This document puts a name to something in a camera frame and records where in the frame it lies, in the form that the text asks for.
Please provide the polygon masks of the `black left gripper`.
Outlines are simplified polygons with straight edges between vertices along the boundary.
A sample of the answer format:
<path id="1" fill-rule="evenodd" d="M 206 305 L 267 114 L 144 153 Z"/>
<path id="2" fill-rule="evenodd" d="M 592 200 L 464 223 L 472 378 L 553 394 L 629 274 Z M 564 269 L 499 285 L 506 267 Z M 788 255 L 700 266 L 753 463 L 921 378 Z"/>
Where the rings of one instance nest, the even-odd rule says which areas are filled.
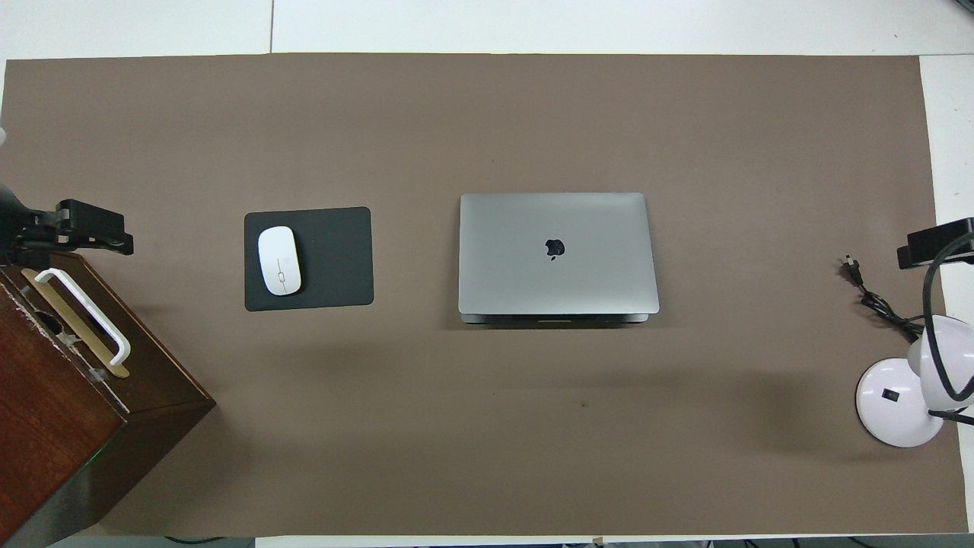
<path id="1" fill-rule="evenodd" d="M 124 215 L 78 200 L 58 202 L 58 211 L 29 209 L 7 185 L 1 185 L 1 264 L 50 267 L 62 230 L 124 230 Z M 64 232 L 60 245 L 70 250 L 94 249 L 131 256 L 135 239 L 124 231 L 91 234 Z"/>

